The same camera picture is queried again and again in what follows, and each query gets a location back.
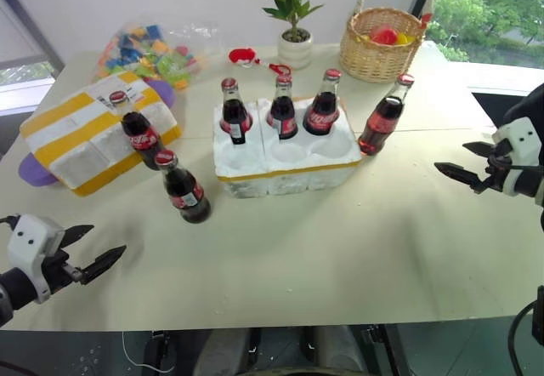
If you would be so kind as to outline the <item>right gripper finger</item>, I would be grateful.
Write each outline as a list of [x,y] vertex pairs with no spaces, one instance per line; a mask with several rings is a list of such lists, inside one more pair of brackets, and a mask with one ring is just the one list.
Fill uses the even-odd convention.
[[463,183],[473,191],[481,191],[483,182],[479,176],[465,168],[450,162],[436,162],[434,166],[446,177]]
[[462,146],[479,157],[490,157],[495,151],[495,147],[492,144],[482,141],[468,142]]

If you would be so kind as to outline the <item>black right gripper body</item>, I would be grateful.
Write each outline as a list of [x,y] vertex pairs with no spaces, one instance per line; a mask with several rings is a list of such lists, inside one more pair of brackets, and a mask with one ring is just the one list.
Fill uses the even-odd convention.
[[517,177],[511,169],[513,147],[509,139],[502,139],[492,145],[495,147],[495,151],[493,155],[486,157],[488,166],[485,168],[489,174],[489,187],[505,195],[512,195],[515,186],[514,179]]

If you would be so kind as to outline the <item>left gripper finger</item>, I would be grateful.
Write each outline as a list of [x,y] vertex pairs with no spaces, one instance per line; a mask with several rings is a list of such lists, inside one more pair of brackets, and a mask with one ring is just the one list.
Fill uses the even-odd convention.
[[71,244],[78,242],[93,228],[94,228],[94,225],[75,225],[68,229],[65,229],[65,234],[63,235],[61,239],[59,247],[66,248],[70,246]]
[[121,258],[126,248],[127,246],[123,245],[116,248],[111,248],[102,253],[91,265],[80,269],[82,275],[79,282],[82,285],[87,285],[104,274]]

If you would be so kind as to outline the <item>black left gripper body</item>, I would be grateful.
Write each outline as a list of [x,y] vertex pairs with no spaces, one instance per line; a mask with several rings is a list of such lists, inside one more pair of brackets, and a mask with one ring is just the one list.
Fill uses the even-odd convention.
[[82,280],[82,271],[68,263],[69,254],[59,249],[53,256],[42,262],[42,273],[50,293],[55,294],[73,282]]

